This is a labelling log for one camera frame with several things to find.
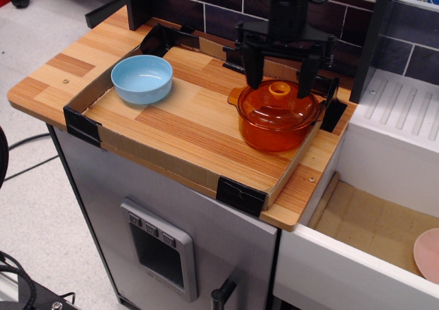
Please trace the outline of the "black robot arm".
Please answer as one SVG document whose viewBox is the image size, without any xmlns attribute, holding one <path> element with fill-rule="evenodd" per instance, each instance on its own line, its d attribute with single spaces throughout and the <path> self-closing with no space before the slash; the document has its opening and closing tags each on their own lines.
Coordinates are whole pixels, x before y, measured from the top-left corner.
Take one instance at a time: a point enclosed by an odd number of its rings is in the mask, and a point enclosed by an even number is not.
<svg viewBox="0 0 439 310">
<path fill-rule="evenodd" d="M 236 25 L 236 50 L 241 54 L 248 86 L 257 89 L 263 79 L 265 57 L 301 63 L 298 98 L 307 97 L 319 70 L 331 67 L 337 37 L 310 26 L 308 5 L 328 0 L 270 0 L 267 21 Z"/>
</svg>

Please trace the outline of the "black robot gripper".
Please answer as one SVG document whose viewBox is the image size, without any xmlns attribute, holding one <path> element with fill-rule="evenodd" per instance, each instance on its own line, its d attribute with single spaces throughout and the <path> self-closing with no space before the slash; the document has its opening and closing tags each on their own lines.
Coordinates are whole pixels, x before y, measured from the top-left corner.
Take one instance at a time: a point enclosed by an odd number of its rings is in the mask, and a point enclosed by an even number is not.
<svg viewBox="0 0 439 310">
<path fill-rule="evenodd" d="M 298 98 L 309 96 L 318 71 L 334 61 L 337 37 L 307 21 L 309 5 L 329 0 L 270 0 L 268 20 L 236 24 L 235 50 L 239 52 L 247 84 L 258 89 L 267 57 L 301 62 Z"/>
</svg>

